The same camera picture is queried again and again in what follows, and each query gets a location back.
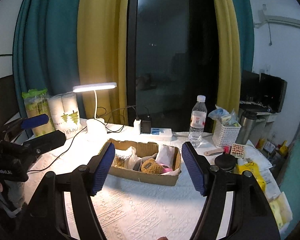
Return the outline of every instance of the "screw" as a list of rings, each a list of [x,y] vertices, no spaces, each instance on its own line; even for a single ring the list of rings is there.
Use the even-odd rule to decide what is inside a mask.
[[[46,173],[46,177],[47,177],[47,178],[51,178],[51,177],[53,177],[53,175],[54,175],[54,172],[53,172],[53,171],[48,171],[48,172]]]
[[[218,171],[219,170],[219,167],[217,165],[211,165],[210,166],[210,170],[211,171]]]
[[[250,178],[252,176],[251,171],[244,171],[243,174],[248,178]]]
[[[78,170],[79,171],[85,171],[87,169],[87,165],[80,165]]]

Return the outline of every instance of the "brown fuzzy object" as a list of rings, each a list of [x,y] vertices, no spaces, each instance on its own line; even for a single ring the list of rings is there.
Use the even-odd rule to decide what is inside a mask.
[[[156,163],[153,158],[145,161],[141,166],[141,171],[144,173],[161,174],[163,167]]]

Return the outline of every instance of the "patterned tablecloth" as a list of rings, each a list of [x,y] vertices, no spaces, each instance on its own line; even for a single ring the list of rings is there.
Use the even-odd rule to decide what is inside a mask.
[[[111,125],[111,127],[117,129],[121,126]],[[133,135],[132,127],[125,127],[121,133],[112,133],[109,136],[116,140],[147,142],[142,136]],[[106,139],[91,142],[88,137],[85,131],[81,132],[74,139],[70,150],[49,169],[29,175],[25,186],[27,203],[47,171],[54,171],[56,174],[71,172],[79,165],[87,164],[92,156],[98,154]],[[198,154],[203,155],[204,151],[215,149],[211,136],[206,139],[208,143],[197,149]],[[70,146],[71,140],[67,140],[63,147],[44,154],[33,169],[47,167],[56,156]],[[185,141],[187,141],[186,137],[174,136],[171,142],[157,141],[157,143],[181,149]],[[214,158],[215,156],[208,157],[208,161],[213,164]],[[103,189],[92,197],[96,214],[107,239],[156,240],[161,236],[167,236],[169,240],[189,239],[201,214],[205,197],[194,190],[183,161],[181,171],[174,187],[141,183],[108,175]],[[65,202],[71,236],[79,239],[70,193],[65,193]],[[231,203],[232,193],[229,192],[217,239],[226,235]]]

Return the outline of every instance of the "thermos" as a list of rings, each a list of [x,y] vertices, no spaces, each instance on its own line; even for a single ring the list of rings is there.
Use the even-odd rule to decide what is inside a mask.
[[[257,122],[257,114],[250,111],[244,111],[240,118],[240,131],[235,143],[246,144],[249,140],[252,129],[255,127]]]

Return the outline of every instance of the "lamp head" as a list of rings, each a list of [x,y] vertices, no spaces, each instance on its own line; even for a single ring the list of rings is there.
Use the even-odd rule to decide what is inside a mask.
[[[86,91],[94,91],[94,90],[105,90],[105,89],[112,89],[117,87],[116,82],[110,83],[98,83],[98,84],[89,84],[89,85],[81,85],[81,86],[74,86],[72,88],[73,92],[86,92]]]

